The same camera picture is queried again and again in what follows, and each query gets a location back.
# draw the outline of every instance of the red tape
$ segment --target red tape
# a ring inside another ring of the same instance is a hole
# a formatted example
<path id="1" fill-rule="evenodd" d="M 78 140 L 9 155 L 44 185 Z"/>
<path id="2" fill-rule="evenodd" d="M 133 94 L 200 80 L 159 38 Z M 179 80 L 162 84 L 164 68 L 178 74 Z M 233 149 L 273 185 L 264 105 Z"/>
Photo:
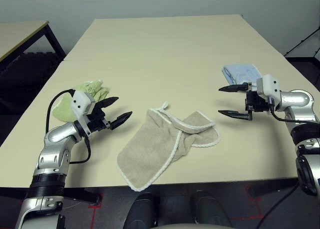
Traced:
<path id="1" fill-rule="evenodd" d="M 88 208 L 93 208 L 93 212 L 92 212 L 92 220 L 91 220 L 91 225 L 90 225 L 90 229 L 93 229 L 94 228 L 94 225 L 95 225 L 95 218 L 96 218 L 96 210 L 101 208 L 102 206 L 102 200 L 104 198 L 104 194 L 103 193 L 100 193 L 100 196 L 101 196 L 101 201 L 99 203 L 99 205 L 88 205 Z"/>

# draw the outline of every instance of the table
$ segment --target table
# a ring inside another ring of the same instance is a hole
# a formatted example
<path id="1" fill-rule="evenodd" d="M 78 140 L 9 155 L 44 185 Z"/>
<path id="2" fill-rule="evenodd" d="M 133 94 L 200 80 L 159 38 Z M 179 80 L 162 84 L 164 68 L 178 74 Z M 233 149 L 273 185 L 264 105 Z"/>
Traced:
<path id="1" fill-rule="evenodd" d="M 133 114 L 114 131 L 92 135 L 91 159 L 69 167 L 69 188 L 126 185 L 117 156 L 144 123 L 147 109 L 164 101 L 180 119 L 196 110 L 206 113 L 216 122 L 221 142 L 191 148 L 156 184 L 296 177 L 295 145 L 283 122 L 265 112 L 254 113 L 253 121 L 218 113 L 245 110 L 243 93 L 218 91 L 227 85 L 221 72 L 227 64 L 252 63 L 262 74 L 277 78 L 283 91 L 307 90 L 320 116 L 316 88 L 239 15 L 97 19 L 65 60 L 2 144 L 1 187 L 29 186 L 43 148 L 51 99 L 83 81 L 101 79 L 110 90 L 108 96 L 119 97 L 104 110 L 108 120 L 127 111 Z M 51 128 L 61 124 L 51 117 Z M 72 160 L 86 156 L 85 144 L 75 145 Z"/>
<path id="2" fill-rule="evenodd" d="M 66 54 L 49 27 L 48 21 L 0 23 L 0 71 L 43 35 L 58 57 L 63 60 Z"/>

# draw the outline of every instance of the black cable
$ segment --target black cable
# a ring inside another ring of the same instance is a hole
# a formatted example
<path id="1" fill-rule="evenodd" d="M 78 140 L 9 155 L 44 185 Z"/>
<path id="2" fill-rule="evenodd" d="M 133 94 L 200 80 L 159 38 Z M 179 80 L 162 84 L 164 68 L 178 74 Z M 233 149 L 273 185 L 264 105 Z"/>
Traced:
<path id="1" fill-rule="evenodd" d="M 284 54 L 284 57 L 286 55 L 288 55 L 290 52 L 292 52 L 296 47 L 300 46 L 301 43 L 303 43 L 305 40 L 307 40 L 309 37 L 311 37 L 313 34 L 315 34 L 317 31 L 320 30 L 320 26 L 318 27 L 317 30 L 315 30 L 314 32 L 312 32 L 310 35 L 308 35 L 305 39 L 301 40 L 294 48 L 292 48 L 291 50 L 287 51 L 286 54 Z"/>
<path id="2" fill-rule="evenodd" d="M 87 158 L 85 160 L 80 160 L 80 161 L 71 161 L 70 164 L 80 164 L 80 163 L 86 163 L 87 161 L 89 161 L 89 159 L 91 157 L 91 148 L 90 148 L 90 141 L 87 136 L 84 137 L 84 143 L 85 143 L 86 148 L 88 150 Z"/>
<path id="3" fill-rule="evenodd" d="M 272 116 L 277 119 L 280 122 L 286 122 L 286 123 L 306 123 L 306 124 L 312 124 L 312 125 L 317 125 L 320 127 L 320 123 L 318 122 L 313 122 L 310 120 L 290 120 L 290 119 L 283 119 L 280 117 L 277 117 L 277 115 L 275 114 L 275 100 L 272 97 L 268 97 L 268 104 L 270 106 L 270 112 L 272 114 Z"/>
<path id="4" fill-rule="evenodd" d="M 50 119 L 50 112 L 51 112 L 51 107 L 54 104 L 55 100 L 60 97 L 62 94 L 64 93 L 70 93 L 71 96 L 73 97 L 73 95 L 75 94 L 75 90 L 73 89 L 69 89 L 69 90 L 63 90 L 60 93 L 58 93 L 50 102 L 49 107 L 48 107 L 48 111 L 46 112 L 46 121 L 45 121 L 45 134 L 47 134 L 49 132 L 49 119 Z"/>
<path id="5" fill-rule="evenodd" d="M 292 193 L 295 192 L 295 190 L 298 188 L 299 186 L 299 182 L 291 189 L 291 191 L 289 191 L 286 195 L 284 195 L 280 200 L 277 201 L 277 203 L 275 203 L 269 210 L 268 212 L 261 218 L 261 220 L 259 221 L 259 224 L 256 226 L 255 229 L 259 229 L 260 226 L 262 225 L 262 223 L 264 223 L 264 221 L 266 220 L 266 218 L 269 216 L 269 214 L 271 214 L 274 209 L 279 206 L 285 199 L 287 199 Z"/>
<path id="6" fill-rule="evenodd" d="M 277 117 L 277 115 L 275 114 L 275 111 L 270 109 L 270 112 L 272 114 L 272 116 L 277 119 L 280 122 L 286 122 L 286 123 L 306 123 L 306 124 L 312 124 L 312 125 L 317 125 L 320 127 L 320 123 L 317 122 L 312 122 L 309 120 L 289 120 L 289 119 L 282 119 L 280 117 Z"/>

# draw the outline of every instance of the beige oven mitt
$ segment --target beige oven mitt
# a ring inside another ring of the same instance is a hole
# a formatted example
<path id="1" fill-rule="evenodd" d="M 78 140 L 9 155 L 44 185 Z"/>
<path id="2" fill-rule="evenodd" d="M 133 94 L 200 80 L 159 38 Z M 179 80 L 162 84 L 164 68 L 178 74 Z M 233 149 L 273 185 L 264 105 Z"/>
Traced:
<path id="1" fill-rule="evenodd" d="M 185 156 L 191 147 L 212 147 L 220 141 L 215 123 L 196 111 L 181 121 L 162 107 L 149 109 L 145 123 L 119 153 L 117 163 L 130 188 L 140 192 Z"/>

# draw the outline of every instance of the black table frame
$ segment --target black table frame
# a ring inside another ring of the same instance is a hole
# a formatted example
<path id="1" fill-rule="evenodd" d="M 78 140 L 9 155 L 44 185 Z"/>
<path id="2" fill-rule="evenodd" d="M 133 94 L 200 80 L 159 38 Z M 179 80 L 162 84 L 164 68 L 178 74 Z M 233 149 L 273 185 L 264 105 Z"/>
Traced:
<path id="1" fill-rule="evenodd" d="M 13 52 L 7 55 L 2 61 L 0 61 L 0 71 L 7 68 L 7 66 L 18 56 L 21 55 L 26 49 L 28 49 L 33 43 L 35 43 L 39 38 L 45 36 L 46 39 L 49 41 L 50 45 L 54 49 L 57 56 L 64 60 L 66 57 L 66 53 L 62 49 L 61 45 L 59 44 L 57 38 L 55 37 L 54 33 L 52 32 L 50 26 L 47 24 L 34 35 L 32 35 L 28 40 L 26 40 L 22 45 L 18 46 Z"/>

